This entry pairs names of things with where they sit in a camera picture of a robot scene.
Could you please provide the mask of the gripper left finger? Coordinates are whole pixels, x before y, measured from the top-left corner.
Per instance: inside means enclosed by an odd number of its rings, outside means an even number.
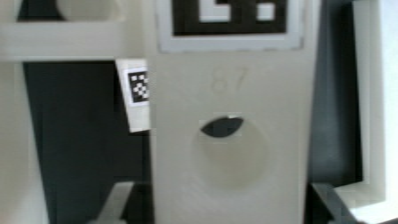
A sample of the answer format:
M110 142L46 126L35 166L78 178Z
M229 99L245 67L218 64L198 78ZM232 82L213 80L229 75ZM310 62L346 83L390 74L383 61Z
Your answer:
M86 224L150 224L152 200L147 183L117 182L95 218Z

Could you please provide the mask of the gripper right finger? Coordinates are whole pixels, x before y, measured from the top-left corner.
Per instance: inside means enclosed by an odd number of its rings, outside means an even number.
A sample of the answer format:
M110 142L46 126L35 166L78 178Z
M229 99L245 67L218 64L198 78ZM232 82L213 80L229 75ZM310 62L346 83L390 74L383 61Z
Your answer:
M303 224L364 224L328 183L310 182L307 185Z

